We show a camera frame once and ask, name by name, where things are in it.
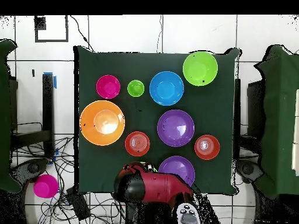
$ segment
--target floor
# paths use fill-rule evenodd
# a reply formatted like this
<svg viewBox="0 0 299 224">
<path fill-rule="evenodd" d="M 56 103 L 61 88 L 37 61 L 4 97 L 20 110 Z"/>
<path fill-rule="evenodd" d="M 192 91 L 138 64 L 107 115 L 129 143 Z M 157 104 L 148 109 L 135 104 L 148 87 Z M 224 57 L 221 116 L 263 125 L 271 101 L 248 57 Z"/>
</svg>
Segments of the floor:
<svg viewBox="0 0 299 224">
<path fill-rule="evenodd" d="M 97 52 L 139 51 L 142 53 L 188 53 L 196 50 L 209 50 L 224 53 L 227 49 L 238 47 L 242 50 L 239 60 L 241 79 L 241 133 L 246 133 L 248 83 L 262 77 L 253 65 L 261 61 L 267 47 L 283 44 L 297 52 L 299 31 L 297 17 L 294 15 L 123 15 L 123 16 L 74 16 L 80 32 Z M 46 30 L 39 30 L 39 39 L 65 39 L 65 16 L 46 16 Z M 74 136 L 74 55 L 72 46 L 86 46 L 78 31 L 77 23 L 68 16 L 68 42 L 34 42 L 33 16 L 0 16 L 0 39 L 16 41 L 17 49 L 8 55 L 11 75 L 16 76 L 18 88 L 18 123 L 42 122 L 43 72 L 52 72 L 57 77 L 54 89 L 54 118 L 56 148 L 62 147 Z M 37 131 L 38 124 L 18 127 L 18 132 Z M 60 170 L 65 188 L 74 184 L 72 163 L 74 160 L 72 141 L 65 146 L 57 163 L 65 166 Z M 13 164 L 29 159 L 29 153 L 18 150 L 13 154 Z M 251 153 L 242 150 L 241 155 Z M 54 164 L 49 164 L 47 172 L 57 177 Z M 234 196 L 208 195 L 221 224 L 252 224 L 255 215 L 255 196 L 250 184 L 244 184 L 235 175 L 239 193 Z M 51 224 L 119 224 L 120 218 L 110 194 L 86 195 L 93 216 L 87 220 L 66 220 L 62 212 L 56 212 Z M 26 215 L 29 224 L 50 224 L 48 204 L 56 198 L 42 199 L 33 194 L 30 184 L 26 193 Z M 68 217 L 74 216 L 70 206 L 65 205 Z"/>
</svg>

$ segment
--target green bowl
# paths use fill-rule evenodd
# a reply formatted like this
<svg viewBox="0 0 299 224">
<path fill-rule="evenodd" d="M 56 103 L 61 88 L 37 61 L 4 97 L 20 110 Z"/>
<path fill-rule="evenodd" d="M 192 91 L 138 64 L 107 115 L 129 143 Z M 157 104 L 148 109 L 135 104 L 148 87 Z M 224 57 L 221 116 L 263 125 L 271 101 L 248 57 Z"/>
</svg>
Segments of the green bowl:
<svg viewBox="0 0 299 224">
<path fill-rule="evenodd" d="M 195 86 L 204 86 L 212 82 L 216 77 L 217 71 L 217 61 L 207 51 L 191 53 L 183 64 L 184 77 Z"/>
<path fill-rule="evenodd" d="M 128 84 L 128 93 L 132 97 L 139 97 L 143 94 L 144 92 L 144 85 L 142 82 L 139 80 L 132 80 Z"/>
</svg>

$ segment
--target bowl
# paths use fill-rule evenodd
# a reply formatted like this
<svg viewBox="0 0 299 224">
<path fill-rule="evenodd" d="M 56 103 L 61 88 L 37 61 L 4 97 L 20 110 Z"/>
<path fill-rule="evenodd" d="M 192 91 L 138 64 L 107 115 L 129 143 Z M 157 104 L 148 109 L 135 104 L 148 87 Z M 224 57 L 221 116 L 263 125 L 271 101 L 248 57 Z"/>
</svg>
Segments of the bowl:
<svg viewBox="0 0 299 224">
<path fill-rule="evenodd" d="M 130 133 L 125 142 L 127 152 L 133 156 L 145 155 L 150 149 L 150 139 L 141 131 Z"/>
<path fill-rule="evenodd" d="M 92 144 L 105 146 L 116 142 L 124 131 L 124 114 L 114 103 L 95 101 L 80 116 L 82 135 Z"/>
<path fill-rule="evenodd" d="M 162 106 L 171 106 L 177 103 L 184 92 L 182 79 L 171 71 L 156 74 L 149 86 L 152 99 Z"/>
<path fill-rule="evenodd" d="M 203 135 L 196 140 L 194 149 L 199 158 L 203 160 L 211 160 L 218 155 L 220 144 L 216 137 Z"/>
<path fill-rule="evenodd" d="M 130 96 L 132 96 L 132 97 L 139 97 L 144 92 L 144 85 L 139 80 L 132 80 L 128 84 L 127 90 L 128 90 L 128 93 L 129 93 Z"/>
<path fill-rule="evenodd" d="M 119 94 L 120 83 L 115 76 L 102 76 L 96 83 L 96 91 L 105 99 L 112 99 Z"/>
<path fill-rule="evenodd" d="M 217 71 L 217 61 L 207 51 L 191 53 L 183 64 L 184 77 L 195 86 L 204 86 L 212 82 L 216 77 Z"/>
<path fill-rule="evenodd" d="M 182 110 L 169 110 L 159 119 L 157 131 L 160 139 L 171 147 L 187 144 L 194 134 L 194 122 Z"/>
<path fill-rule="evenodd" d="M 43 174 L 34 182 L 33 191 L 40 198 L 52 198 L 58 191 L 58 181 L 52 175 Z"/>
<path fill-rule="evenodd" d="M 159 166 L 159 173 L 177 174 L 190 187 L 195 180 L 195 171 L 191 162 L 182 156 L 171 156 Z"/>
</svg>

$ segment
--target magenta bowl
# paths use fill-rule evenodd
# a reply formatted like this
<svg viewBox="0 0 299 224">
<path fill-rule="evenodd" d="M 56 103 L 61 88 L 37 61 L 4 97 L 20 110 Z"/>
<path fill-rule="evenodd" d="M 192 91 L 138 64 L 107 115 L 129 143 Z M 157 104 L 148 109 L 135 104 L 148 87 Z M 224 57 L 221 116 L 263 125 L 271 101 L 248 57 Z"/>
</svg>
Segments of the magenta bowl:
<svg viewBox="0 0 299 224">
<path fill-rule="evenodd" d="M 33 191 L 40 198 L 51 198 L 58 191 L 58 181 L 52 175 L 43 174 L 34 182 Z"/>
<path fill-rule="evenodd" d="M 102 76 L 96 83 L 96 91 L 101 97 L 112 99 L 119 94 L 119 80 L 112 75 Z"/>
</svg>

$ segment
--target green tablecloth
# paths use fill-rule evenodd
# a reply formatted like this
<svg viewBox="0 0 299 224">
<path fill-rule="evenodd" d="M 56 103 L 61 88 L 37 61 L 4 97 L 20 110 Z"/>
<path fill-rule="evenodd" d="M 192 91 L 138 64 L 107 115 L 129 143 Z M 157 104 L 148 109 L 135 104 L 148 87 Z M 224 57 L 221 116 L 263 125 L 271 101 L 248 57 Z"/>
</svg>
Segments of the green tablecloth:
<svg viewBox="0 0 299 224">
<path fill-rule="evenodd" d="M 299 194 L 299 177 L 291 168 L 299 55 L 289 55 L 280 45 L 273 45 L 256 67 L 266 84 L 266 123 L 261 142 L 265 174 L 255 184 L 269 198 Z"/>
<path fill-rule="evenodd" d="M 153 162 L 156 167 L 173 155 L 191 161 L 195 169 L 195 184 L 203 193 L 235 194 L 231 185 L 232 119 L 234 101 L 234 61 L 239 50 L 214 55 L 218 74 L 207 86 L 189 84 L 182 72 L 188 54 L 95 53 L 77 47 L 79 54 L 79 115 L 91 102 L 100 100 L 97 80 L 106 74 L 114 75 L 121 83 L 120 93 L 111 102 L 123 111 L 126 127 L 120 139 L 108 146 L 89 143 L 79 132 L 79 191 L 113 192 L 114 179 L 123 165 L 132 161 Z M 173 71 L 184 81 L 183 97 L 173 106 L 160 106 L 149 94 L 152 77 L 161 71 Z M 131 97 L 127 85 L 138 79 L 144 83 L 141 97 Z M 191 115 L 195 124 L 192 140 L 185 146 L 165 145 L 157 134 L 159 117 L 170 109 L 181 109 Z M 133 131 L 146 133 L 150 150 L 142 157 L 130 156 L 124 147 L 126 136 Z M 201 160 L 194 152 L 196 139 L 204 134 L 214 135 L 221 148 L 212 160 Z"/>
<path fill-rule="evenodd" d="M 16 48 L 11 40 L 0 40 L 0 189 L 11 193 L 21 191 L 21 186 L 9 174 L 11 163 L 11 95 L 7 55 Z"/>
</svg>

